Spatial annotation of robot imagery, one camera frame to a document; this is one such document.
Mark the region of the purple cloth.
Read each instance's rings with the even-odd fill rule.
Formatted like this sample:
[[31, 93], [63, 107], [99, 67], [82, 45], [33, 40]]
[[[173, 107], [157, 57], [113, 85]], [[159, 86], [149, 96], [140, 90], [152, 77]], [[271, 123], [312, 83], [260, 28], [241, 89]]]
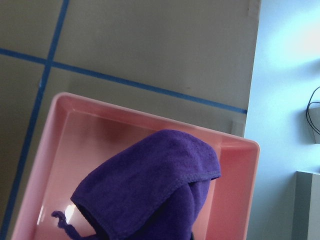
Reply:
[[70, 199], [93, 227], [91, 240], [190, 240], [220, 176], [209, 144], [164, 129], [106, 160]]

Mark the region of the pink plastic bin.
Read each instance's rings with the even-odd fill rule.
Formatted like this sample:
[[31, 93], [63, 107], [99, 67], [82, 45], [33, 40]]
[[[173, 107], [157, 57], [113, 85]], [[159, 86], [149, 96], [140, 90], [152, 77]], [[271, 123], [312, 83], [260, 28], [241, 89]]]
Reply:
[[193, 225], [197, 240], [244, 240], [259, 159], [251, 140], [63, 92], [52, 102], [11, 238], [65, 240], [53, 211], [81, 235], [94, 229], [72, 203], [78, 184], [120, 151], [162, 130], [189, 133], [217, 153], [221, 177], [212, 181], [207, 200]]

